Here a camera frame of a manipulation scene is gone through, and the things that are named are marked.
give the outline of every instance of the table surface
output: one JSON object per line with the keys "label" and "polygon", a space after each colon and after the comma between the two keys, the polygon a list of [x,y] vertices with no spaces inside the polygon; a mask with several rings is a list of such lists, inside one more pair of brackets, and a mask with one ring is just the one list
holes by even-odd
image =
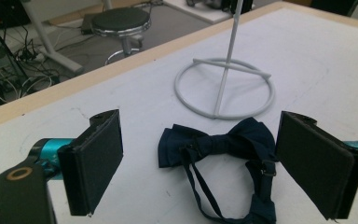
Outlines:
{"label": "table surface", "polygon": [[[226,57],[231,27],[232,20],[218,23],[0,106],[0,173],[22,161],[37,140],[78,137],[90,117],[119,109],[124,159],[92,218],[71,217],[63,183],[48,182],[59,223],[210,223],[183,168],[158,168],[157,146],[174,123],[220,134],[239,122],[199,116],[173,90],[177,73],[193,58]],[[358,21],[275,3],[241,16],[233,58],[272,74],[274,103],[255,118],[275,137],[281,111],[288,110],[317,119],[338,139],[358,140]],[[195,67],[183,78],[182,92],[212,108],[221,73]],[[261,78],[230,71],[222,113],[246,112],[267,95]],[[253,183],[244,164],[228,155],[198,162],[225,217],[243,217],[249,209]],[[279,163],[277,172],[272,200],[278,223],[333,223]],[[358,223],[358,193],[350,218],[339,223]]]}

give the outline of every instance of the black stool seat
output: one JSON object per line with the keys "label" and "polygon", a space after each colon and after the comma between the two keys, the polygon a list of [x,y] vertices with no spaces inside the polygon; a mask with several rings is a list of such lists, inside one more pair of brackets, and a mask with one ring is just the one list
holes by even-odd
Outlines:
{"label": "black stool seat", "polygon": [[137,7],[121,7],[96,15],[91,22],[97,35],[135,35],[150,27],[150,14]]}

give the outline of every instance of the white metal stand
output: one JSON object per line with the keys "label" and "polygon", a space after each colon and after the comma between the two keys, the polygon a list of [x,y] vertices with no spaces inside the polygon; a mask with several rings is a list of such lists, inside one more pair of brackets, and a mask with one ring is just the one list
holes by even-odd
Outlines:
{"label": "white metal stand", "polygon": [[53,48],[50,40],[48,39],[48,35],[46,34],[46,31],[42,26],[41,20],[39,20],[39,18],[36,16],[32,6],[30,5],[30,2],[31,0],[21,0],[21,3],[25,11],[27,12],[28,17],[30,18],[34,28],[36,29],[37,34],[39,35],[43,42],[43,45],[45,46],[45,48],[42,49],[43,54],[45,54],[55,62],[62,64],[75,74],[80,74],[84,69],[82,65],[66,58]]}
{"label": "white metal stand", "polygon": [[[227,57],[225,59],[224,58],[215,58],[215,59],[207,59],[207,60],[193,59],[193,63],[188,65],[188,66],[186,66],[185,68],[183,68],[178,73],[178,75],[176,76],[174,88],[175,88],[175,92],[176,92],[176,95],[179,98],[179,100],[185,106],[187,106],[189,109],[191,109],[194,112],[196,112],[196,113],[198,113],[198,114],[200,114],[200,115],[202,115],[204,117],[207,117],[207,118],[211,118],[211,119],[246,119],[246,118],[250,118],[252,116],[255,116],[255,115],[263,112],[265,109],[267,109],[267,107],[272,103],[272,101],[274,99],[274,96],[275,96],[275,89],[273,88],[272,83],[269,81],[269,78],[271,77],[270,74],[267,74],[267,73],[264,73],[264,72],[260,71],[259,69],[257,69],[256,67],[252,66],[251,64],[231,59],[232,50],[234,48],[235,36],[237,34],[238,24],[239,24],[240,15],[241,15],[242,3],[243,3],[243,0],[240,0],[240,1],[238,1],[238,4],[237,4],[236,12],[235,12],[235,15],[234,15],[234,24],[233,24],[233,27],[232,27],[232,32],[231,32],[231,38],[230,38],[230,42],[229,42]],[[220,84],[219,94],[217,96],[217,101],[216,101],[216,105],[215,105],[213,113],[204,111],[202,109],[199,109],[196,106],[194,106],[191,103],[189,103],[185,99],[184,95],[180,92],[180,89],[179,89],[180,79],[183,76],[183,74],[189,68],[191,68],[191,67],[193,67],[195,65],[198,65],[200,63],[205,63],[205,64],[209,64],[209,65],[213,65],[213,66],[220,66],[220,67],[225,68],[224,73],[223,73],[223,77],[222,77],[222,81],[221,81],[221,84]],[[269,97],[268,97],[267,101],[261,107],[257,108],[256,110],[250,111],[250,112],[248,112],[246,114],[242,114],[242,115],[238,115],[238,116],[221,115],[220,114],[220,105],[222,103],[223,93],[224,93],[224,90],[225,90],[226,81],[227,81],[227,75],[228,75],[228,70],[229,69],[259,75],[262,78],[264,78],[264,80],[268,84],[268,88],[269,88]]]}

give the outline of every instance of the navy bow tie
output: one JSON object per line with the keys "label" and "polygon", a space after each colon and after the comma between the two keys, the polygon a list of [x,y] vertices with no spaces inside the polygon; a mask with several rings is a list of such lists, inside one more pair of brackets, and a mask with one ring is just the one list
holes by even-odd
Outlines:
{"label": "navy bow tie", "polygon": [[275,158],[275,141],[269,129],[255,119],[244,119],[227,134],[207,133],[174,124],[165,129],[158,144],[159,168],[181,165],[180,149],[194,148],[190,155],[199,161],[210,154],[228,153],[247,160]]}
{"label": "navy bow tie", "polygon": [[[249,160],[246,167],[255,184],[255,194],[249,214],[234,219],[222,216],[214,196],[195,166],[207,155],[228,153]],[[226,134],[210,136],[207,133],[174,124],[165,129],[158,144],[160,168],[183,165],[201,213],[219,223],[272,224],[276,222],[274,202],[270,199],[272,177],[275,176],[275,141],[269,129],[253,118],[244,119]],[[193,167],[200,186],[218,217],[206,214],[201,207],[195,180],[189,169]]]}

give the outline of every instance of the circular stand base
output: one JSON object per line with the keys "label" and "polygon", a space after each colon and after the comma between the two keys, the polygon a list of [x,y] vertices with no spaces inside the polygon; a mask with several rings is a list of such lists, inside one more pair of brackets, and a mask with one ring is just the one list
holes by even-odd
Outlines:
{"label": "circular stand base", "polygon": [[[215,63],[215,62],[225,63],[226,60],[227,59],[225,59],[225,58],[207,59],[207,61],[213,62],[213,63]],[[233,59],[230,62],[234,63],[236,65],[239,65],[241,67],[255,71],[255,75],[258,75],[257,73],[261,72],[258,68],[252,66],[251,64],[245,63],[245,62],[241,62],[241,61],[233,60]],[[219,112],[211,113],[208,111],[204,111],[200,108],[197,108],[195,105],[192,105],[188,100],[186,100],[184,95],[180,92],[179,84],[180,84],[180,80],[181,80],[182,76],[186,73],[186,71],[196,65],[199,65],[199,64],[201,64],[201,63],[191,63],[191,64],[185,66],[181,71],[179,71],[178,75],[176,76],[175,83],[174,83],[174,89],[175,89],[176,96],[179,98],[179,100],[182,102],[182,104],[184,104],[190,110],[194,111],[197,114],[200,114],[200,115],[210,118],[210,119],[247,119],[247,118],[253,117],[255,115],[258,115],[258,114],[262,113],[264,110],[266,110],[269,107],[269,105],[272,103],[272,101],[275,97],[275,89],[274,89],[272,83],[270,82],[269,78],[265,77],[265,76],[261,76],[266,81],[266,84],[268,85],[269,96],[268,96],[267,101],[262,106],[258,107],[257,109],[247,112],[245,114],[229,116],[229,115],[221,115]]]}

